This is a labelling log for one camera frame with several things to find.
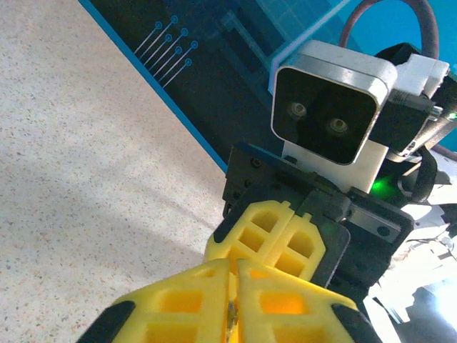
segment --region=gray cable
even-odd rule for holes
[[[383,0],[363,0],[348,18],[348,21],[344,25],[343,32],[341,33],[339,45],[346,47],[348,45],[349,35],[351,34],[352,28],[361,17],[361,15],[374,4]],[[439,57],[439,36],[438,36],[438,24],[436,23],[436,17],[427,0],[401,0],[408,4],[416,13],[421,27],[422,36],[422,54],[432,59],[438,59]]]

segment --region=speckled floor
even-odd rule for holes
[[[0,342],[197,265],[224,175],[76,0],[0,1]]]

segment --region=black camera face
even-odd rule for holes
[[[277,74],[273,130],[337,164],[355,160],[375,115],[368,94],[292,68]]]

